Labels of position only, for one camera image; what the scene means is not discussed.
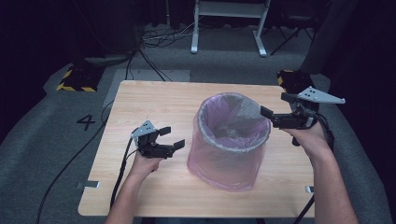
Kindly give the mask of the grey curtain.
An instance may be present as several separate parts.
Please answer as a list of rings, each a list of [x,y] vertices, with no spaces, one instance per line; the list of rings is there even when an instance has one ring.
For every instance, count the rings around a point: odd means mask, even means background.
[[[329,12],[300,66],[300,71],[308,75],[321,73],[357,3],[358,0],[332,1]]]

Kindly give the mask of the black tripod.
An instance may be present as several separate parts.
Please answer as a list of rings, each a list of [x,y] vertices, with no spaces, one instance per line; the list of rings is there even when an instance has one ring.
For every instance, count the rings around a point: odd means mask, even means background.
[[[289,36],[285,36],[282,28],[286,27],[293,31]],[[278,26],[280,33],[284,37],[284,41],[277,46],[270,55],[274,55],[281,48],[283,48],[288,42],[290,42],[294,37],[297,37],[301,31],[304,31],[311,42],[314,41],[316,37],[315,23],[313,19],[308,19],[305,17],[285,17],[282,19],[281,24]]]

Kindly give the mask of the person's left hand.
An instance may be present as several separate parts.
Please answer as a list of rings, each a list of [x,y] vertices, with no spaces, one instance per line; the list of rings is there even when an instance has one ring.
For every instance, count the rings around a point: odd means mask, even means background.
[[[149,174],[159,169],[162,160],[162,158],[146,158],[140,153],[136,153],[128,178],[134,183],[142,183]]]

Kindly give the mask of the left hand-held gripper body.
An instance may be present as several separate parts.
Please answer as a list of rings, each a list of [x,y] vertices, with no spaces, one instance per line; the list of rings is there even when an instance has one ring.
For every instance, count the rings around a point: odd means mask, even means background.
[[[175,153],[173,146],[160,145],[157,143],[159,130],[160,129],[156,129],[151,121],[147,119],[131,133],[136,149],[142,156],[146,158],[163,159],[173,157]]]

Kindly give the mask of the white metal stand frame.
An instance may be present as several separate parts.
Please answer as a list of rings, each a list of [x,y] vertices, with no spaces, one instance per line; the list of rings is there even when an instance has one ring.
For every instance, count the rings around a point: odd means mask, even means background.
[[[212,17],[234,17],[259,19],[259,25],[253,30],[253,37],[259,54],[262,57],[267,56],[267,51],[262,43],[262,29],[269,11],[272,0],[264,0],[260,4],[251,3],[232,3],[232,2],[210,2],[205,0],[195,0],[193,11],[193,33],[191,38],[191,53],[198,52],[199,43],[199,20],[202,16]]]

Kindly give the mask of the black yellow striped base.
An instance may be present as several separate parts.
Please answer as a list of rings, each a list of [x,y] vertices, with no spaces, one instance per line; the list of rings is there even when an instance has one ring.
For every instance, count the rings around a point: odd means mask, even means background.
[[[287,93],[297,94],[308,87],[315,87],[311,76],[300,70],[280,70],[276,77],[278,85]]]
[[[65,72],[56,90],[96,92],[98,90],[98,85],[104,72],[104,67],[70,66]]]

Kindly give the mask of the person's right hand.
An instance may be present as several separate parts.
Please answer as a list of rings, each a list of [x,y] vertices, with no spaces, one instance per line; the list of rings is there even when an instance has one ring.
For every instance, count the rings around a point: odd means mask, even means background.
[[[316,123],[310,129],[284,129],[284,132],[295,137],[311,160],[329,157],[332,151],[326,141],[322,126]]]

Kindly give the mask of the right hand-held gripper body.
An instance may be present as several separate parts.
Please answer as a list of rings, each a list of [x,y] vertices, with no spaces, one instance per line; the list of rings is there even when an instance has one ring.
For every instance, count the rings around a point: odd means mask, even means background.
[[[274,114],[273,126],[279,129],[309,129],[318,121],[318,108],[320,104],[344,104],[345,98],[330,95],[308,87],[296,94],[298,103],[290,105],[289,114]]]

